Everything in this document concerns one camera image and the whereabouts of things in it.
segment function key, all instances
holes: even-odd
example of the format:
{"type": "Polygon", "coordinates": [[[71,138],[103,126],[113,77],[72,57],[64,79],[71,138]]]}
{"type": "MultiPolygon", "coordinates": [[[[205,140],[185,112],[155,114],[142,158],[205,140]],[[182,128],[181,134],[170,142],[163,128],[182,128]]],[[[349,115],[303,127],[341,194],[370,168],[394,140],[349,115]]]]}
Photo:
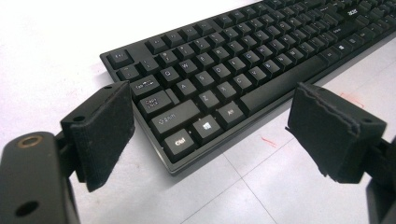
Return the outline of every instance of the function key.
{"type": "Polygon", "coordinates": [[[270,1],[266,1],[265,3],[273,10],[277,10],[285,6],[283,1],[280,0],[270,0],[270,1]]]}
{"type": "Polygon", "coordinates": [[[268,12],[268,8],[261,3],[254,5],[253,9],[256,10],[259,13],[259,15],[264,15],[265,13],[268,12]]]}
{"type": "Polygon", "coordinates": [[[163,36],[163,41],[168,45],[169,48],[174,48],[181,44],[184,44],[183,38],[176,31],[170,32],[163,36]]]}
{"type": "Polygon", "coordinates": [[[179,33],[183,37],[183,39],[187,42],[200,37],[198,32],[192,26],[187,26],[182,28],[179,31],[179,33]]]}
{"type": "Polygon", "coordinates": [[[217,16],[215,18],[215,22],[218,24],[219,27],[221,27],[222,29],[228,28],[232,25],[234,25],[233,20],[228,17],[227,15],[221,15],[221,16],[217,16]]]}
{"type": "Polygon", "coordinates": [[[242,21],[246,21],[248,18],[242,14],[239,10],[233,11],[228,15],[234,23],[239,23],[242,21]]]}
{"type": "Polygon", "coordinates": [[[259,16],[259,13],[256,12],[253,8],[251,7],[244,7],[242,8],[242,13],[247,17],[248,20],[251,20],[253,18],[256,18],[259,16]]]}
{"type": "Polygon", "coordinates": [[[145,44],[148,47],[151,54],[158,54],[168,49],[165,42],[163,42],[163,40],[160,37],[153,37],[150,40],[148,40],[145,44]]]}
{"type": "Polygon", "coordinates": [[[210,35],[215,29],[207,21],[199,21],[194,25],[195,30],[200,35],[210,35]]]}
{"type": "Polygon", "coordinates": [[[107,55],[107,59],[114,69],[122,68],[134,62],[123,49],[110,52],[110,54],[107,55]]]}

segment shift key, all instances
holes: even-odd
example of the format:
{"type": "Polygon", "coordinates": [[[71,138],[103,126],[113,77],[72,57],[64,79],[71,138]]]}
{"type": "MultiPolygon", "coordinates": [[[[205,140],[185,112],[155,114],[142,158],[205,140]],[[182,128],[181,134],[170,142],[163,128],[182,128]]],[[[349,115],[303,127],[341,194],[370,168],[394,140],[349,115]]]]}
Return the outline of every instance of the shift key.
{"type": "Polygon", "coordinates": [[[163,112],[149,122],[149,126],[159,139],[164,139],[171,132],[186,126],[197,119],[201,111],[192,100],[163,112]]]}

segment acer logo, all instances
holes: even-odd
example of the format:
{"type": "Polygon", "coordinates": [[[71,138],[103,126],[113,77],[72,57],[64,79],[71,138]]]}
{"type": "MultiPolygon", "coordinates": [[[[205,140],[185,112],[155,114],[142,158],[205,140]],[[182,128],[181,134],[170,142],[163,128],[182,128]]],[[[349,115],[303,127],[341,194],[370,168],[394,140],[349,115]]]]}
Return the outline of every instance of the acer logo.
{"type": "Polygon", "coordinates": [[[356,13],[358,13],[358,10],[355,8],[355,9],[352,9],[352,10],[350,10],[350,11],[348,11],[348,15],[349,16],[352,16],[353,14],[356,14],[356,13]]]}

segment red mark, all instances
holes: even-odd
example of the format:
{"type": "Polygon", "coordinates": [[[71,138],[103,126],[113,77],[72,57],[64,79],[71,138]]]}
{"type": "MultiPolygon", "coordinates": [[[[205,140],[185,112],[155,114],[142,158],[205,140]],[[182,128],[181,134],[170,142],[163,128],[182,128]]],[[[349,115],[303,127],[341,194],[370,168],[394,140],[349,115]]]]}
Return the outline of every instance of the red mark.
{"type": "Polygon", "coordinates": [[[262,141],[268,143],[271,147],[276,147],[276,143],[262,137],[262,141]]]}
{"type": "Polygon", "coordinates": [[[340,96],[343,97],[344,99],[348,100],[350,103],[352,103],[354,105],[357,105],[357,106],[359,106],[361,108],[364,108],[364,104],[362,104],[359,101],[358,97],[353,96],[353,95],[347,95],[347,94],[345,94],[343,92],[341,92],[340,96]]]}

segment keyboard frame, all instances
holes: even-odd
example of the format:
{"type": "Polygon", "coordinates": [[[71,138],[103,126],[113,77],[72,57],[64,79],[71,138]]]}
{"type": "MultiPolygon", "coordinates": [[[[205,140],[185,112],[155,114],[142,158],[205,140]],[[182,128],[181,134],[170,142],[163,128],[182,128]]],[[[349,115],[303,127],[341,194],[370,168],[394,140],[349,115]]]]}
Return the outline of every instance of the keyboard frame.
{"type": "MultiPolygon", "coordinates": [[[[246,5],[244,7],[252,7],[252,6],[254,6],[254,5],[258,4],[258,3],[253,3],[253,4],[250,4],[250,5],[246,5]]],[[[215,31],[219,32],[220,30],[223,30],[223,29],[220,28],[214,22],[214,19],[217,16],[219,16],[219,15],[226,14],[226,13],[229,13],[231,11],[227,11],[227,12],[215,15],[213,17],[206,18],[206,19],[201,20],[201,21],[209,22],[210,25],[212,25],[212,27],[215,29],[215,31]]],[[[134,42],[134,43],[132,43],[130,45],[126,45],[124,47],[113,49],[111,51],[102,53],[102,54],[100,54],[100,58],[101,58],[103,64],[105,65],[108,73],[111,75],[112,79],[115,82],[118,82],[118,81],[120,81],[120,79],[119,79],[119,77],[117,76],[116,73],[117,73],[117,71],[119,69],[113,69],[112,65],[110,64],[110,62],[108,61],[108,59],[106,57],[110,52],[115,51],[115,50],[119,50],[119,49],[130,49],[128,51],[128,53],[135,52],[135,54],[130,55],[134,59],[134,63],[132,63],[132,64],[138,64],[143,59],[155,58],[158,55],[158,54],[155,54],[155,55],[151,54],[149,49],[144,44],[149,39],[151,39],[152,37],[156,37],[156,36],[163,36],[163,35],[167,34],[168,32],[179,31],[180,29],[182,29],[184,27],[187,27],[187,26],[192,26],[192,25],[196,24],[197,22],[200,22],[200,21],[196,21],[194,23],[190,23],[190,24],[187,24],[185,26],[177,27],[174,30],[169,30],[169,31],[167,31],[165,33],[154,35],[154,36],[151,36],[149,38],[142,39],[140,41],[134,42]]],[[[352,53],[348,54],[345,58],[341,59],[337,63],[329,66],[328,68],[326,68],[322,72],[320,72],[320,73],[316,74],[315,76],[311,77],[310,79],[306,80],[304,83],[313,84],[313,83],[319,81],[323,77],[326,77],[327,75],[329,75],[332,71],[334,71],[338,67],[340,67],[343,64],[347,63],[348,61],[350,61],[351,59],[355,58],[356,56],[362,54],[364,51],[366,51],[367,49],[372,47],[374,44],[378,43],[380,40],[383,40],[385,37],[391,35],[395,31],[396,31],[396,26],[393,27],[393,28],[390,28],[389,30],[384,32],[382,35],[377,36],[371,42],[364,44],[359,49],[354,50],[352,53]]],[[[290,91],[290,92],[286,93],[282,97],[278,98],[277,100],[275,100],[274,102],[269,104],[267,107],[259,110],[254,115],[252,115],[250,117],[247,117],[245,120],[243,120],[239,124],[235,125],[230,130],[225,131],[223,134],[219,135],[218,137],[216,137],[212,141],[208,142],[204,146],[197,148],[194,152],[192,152],[191,154],[189,154],[188,156],[186,156],[185,158],[181,159],[180,161],[178,161],[176,163],[172,163],[172,162],[169,161],[167,155],[165,154],[165,152],[163,151],[163,148],[161,147],[160,142],[158,142],[157,138],[152,133],[150,127],[148,126],[148,124],[144,120],[143,116],[140,114],[140,112],[139,112],[139,110],[138,110],[138,108],[137,108],[137,106],[135,105],[134,102],[133,102],[133,109],[134,109],[135,118],[137,119],[137,121],[139,122],[141,127],[143,128],[145,134],[148,136],[148,140],[150,141],[150,143],[152,144],[152,146],[156,150],[158,156],[160,157],[161,161],[165,165],[166,169],[168,170],[168,172],[171,175],[177,175],[181,171],[183,171],[186,168],[188,168],[190,165],[194,164],[196,161],[200,160],[206,154],[208,154],[208,153],[220,148],[225,143],[228,143],[229,140],[234,139],[240,133],[245,132],[249,127],[251,127],[257,121],[259,121],[261,119],[264,119],[271,111],[273,111],[274,109],[276,109],[277,107],[283,105],[289,99],[291,99],[293,93],[294,93],[294,91],[290,91]]]]}

